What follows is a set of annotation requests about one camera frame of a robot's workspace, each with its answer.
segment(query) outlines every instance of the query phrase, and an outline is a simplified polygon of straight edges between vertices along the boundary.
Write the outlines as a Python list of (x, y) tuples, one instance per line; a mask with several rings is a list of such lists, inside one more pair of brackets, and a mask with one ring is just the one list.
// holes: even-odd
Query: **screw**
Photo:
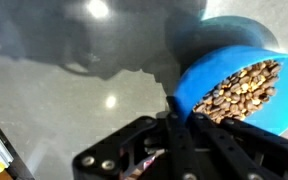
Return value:
[(201, 119), (204, 119), (204, 116), (201, 115), (201, 114), (197, 114), (197, 115), (196, 115), (196, 118), (201, 120)]
[(153, 122), (152, 119), (146, 119), (145, 121), (146, 121), (147, 124), (151, 124)]
[(249, 180), (263, 180), (263, 178), (260, 175), (255, 174), (255, 173), (248, 174), (248, 179)]
[(102, 163), (102, 168), (106, 171), (112, 170), (115, 167), (115, 163), (112, 160), (106, 160)]
[(234, 121), (231, 120), (231, 119), (228, 119), (228, 120), (226, 120), (226, 123), (227, 123), (227, 124), (230, 124), (230, 125), (233, 125), (233, 124), (234, 124)]
[(175, 114), (175, 113), (172, 113), (172, 114), (171, 114), (171, 118), (173, 118), (173, 119), (177, 119), (177, 118), (178, 118), (178, 115)]
[(92, 156), (86, 156), (83, 160), (82, 160), (82, 164), (84, 166), (91, 166), (93, 165), (95, 162), (95, 159)]
[(197, 180), (196, 176), (192, 173), (186, 173), (183, 176), (183, 180)]

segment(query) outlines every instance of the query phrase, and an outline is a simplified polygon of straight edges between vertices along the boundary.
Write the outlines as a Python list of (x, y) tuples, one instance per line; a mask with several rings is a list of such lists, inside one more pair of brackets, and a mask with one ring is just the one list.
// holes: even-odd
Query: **gray floor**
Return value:
[(288, 1), (0, 0), (0, 126), (37, 179), (72, 179), (74, 155), (233, 44), (288, 52)]

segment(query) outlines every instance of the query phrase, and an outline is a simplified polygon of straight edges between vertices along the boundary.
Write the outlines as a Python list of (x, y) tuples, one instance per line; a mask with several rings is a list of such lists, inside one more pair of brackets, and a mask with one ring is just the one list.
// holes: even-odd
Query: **hole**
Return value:
[(185, 145), (180, 145), (180, 148), (182, 149), (182, 150), (185, 150), (186, 149), (186, 146)]

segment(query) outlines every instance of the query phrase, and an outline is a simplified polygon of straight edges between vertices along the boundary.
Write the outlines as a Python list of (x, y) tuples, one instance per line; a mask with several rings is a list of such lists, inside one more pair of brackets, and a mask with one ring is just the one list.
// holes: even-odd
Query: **dried bean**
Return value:
[(241, 99), (240, 95), (238, 95), (238, 94), (232, 94), (231, 98), (232, 98), (232, 101), (233, 100), (234, 101), (239, 101)]
[(261, 70), (264, 69), (264, 68), (266, 67), (266, 63), (261, 62), (261, 63), (259, 64), (259, 67), (260, 67)]
[(259, 75), (260, 73), (261, 73), (260, 70), (255, 70), (255, 69), (253, 69), (253, 70), (251, 70), (251, 71), (249, 72), (249, 76), (255, 77), (255, 76)]
[(254, 97), (258, 97), (260, 96), (261, 94), (263, 94), (263, 90), (262, 89), (257, 89), (256, 91), (253, 92), (253, 96)]
[(237, 111), (239, 111), (239, 110), (238, 110), (238, 105), (232, 104), (232, 105), (230, 106), (230, 111), (231, 111), (232, 114), (235, 114)]
[(213, 100), (213, 97), (212, 96), (204, 96), (204, 100), (203, 100), (203, 102), (205, 103), (205, 104), (212, 104), (212, 101)]
[(236, 83), (231, 87), (231, 92), (236, 92), (241, 89), (240, 84)]
[(220, 105), (220, 108), (225, 110), (225, 109), (230, 108), (230, 105), (231, 105), (230, 102), (224, 101), (224, 102)]
[(254, 110), (254, 108), (255, 108), (252, 100), (245, 101), (245, 107), (247, 110), (251, 110), (251, 111)]
[(241, 73), (239, 74), (239, 77), (242, 78), (247, 74), (247, 71), (242, 70)]
[(224, 96), (225, 96), (225, 97), (230, 97), (231, 94), (232, 94), (231, 91), (225, 91), (225, 92), (224, 92)]
[(216, 112), (216, 111), (219, 111), (219, 110), (221, 110), (220, 107), (218, 107), (218, 106), (213, 106), (213, 107), (211, 108), (211, 113)]
[(274, 87), (269, 87), (265, 90), (265, 93), (270, 96), (274, 96), (276, 94), (276, 89)]
[(271, 73), (268, 71), (267, 68), (263, 69), (262, 72), (261, 72), (261, 74), (262, 74), (263, 76), (265, 76), (265, 77), (268, 77), (269, 75), (271, 75)]
[(239, 109), (240, 111), (242, 111), (242, 110), (244, 109), (244, 103), (239, 102), (237, 105), (238, 105), (238, 109)]
[(249, 85), (247, 83), (244, 83), (241, 85), (242, 91), (246, 92), (249, 88)]
[(213, 97), (217, 98), (220, 96), (220, 91), (219, 90), (214, 90), (212, 93)]
[(240, 79), (239, 83), (240, 84), (248, 83), (250, 79), (251, 78), (249, 76), (244, 76), (243, 78)]
[(252, 95), (252, 93), (246, 93), (246, 95), (245, 95), (245, 99), (246, 100), (250, 100), (250, 99), (252, 99), (252, 97), (253, 97), (253, 95)]
[(242, 94), (241, 95), (241, 100), (240, 100), (242, 103), (244, 103), (245, 102), (245, 94)]
[(274, 65), (271, 68), (271, 74), (275, 75), (281, 70), (281, 66), (279, 64)]
[(219, 96), (213, 100), (213, 104), (218, 106), (218, 105), (222, 104), (224, 102), (224, 100), (225, 99), (223, 96)]
[(240, 78), (236, 77), (234, 80), (231, 81), (232, 84), (236, 84), (238, 83), (240, 80)]
[(252, 70), (252, 66), (248, 66), (247, 68), (245, 68), (246, 71), (250, 71)]
[(205, 109), (206, 105), (205, 104), (199, 104), (195, 106), (194, 111), (195, 112), (202, 112)]

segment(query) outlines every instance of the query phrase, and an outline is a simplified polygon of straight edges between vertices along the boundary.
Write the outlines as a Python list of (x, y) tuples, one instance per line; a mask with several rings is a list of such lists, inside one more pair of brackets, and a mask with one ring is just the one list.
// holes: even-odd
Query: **blue bowl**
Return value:
[(273, 59), (282, 65), (277, 94), (263, 109), (245, 119), (245, 122), (280, 135), (288, 128), (288, 54), (281, 54), (248, 46), (230, 46), (207, 54), (196, 61), (182, 76), (174, 96), (179, 115), (186, 121), (194, 105), (215, 85), (240, 69)]

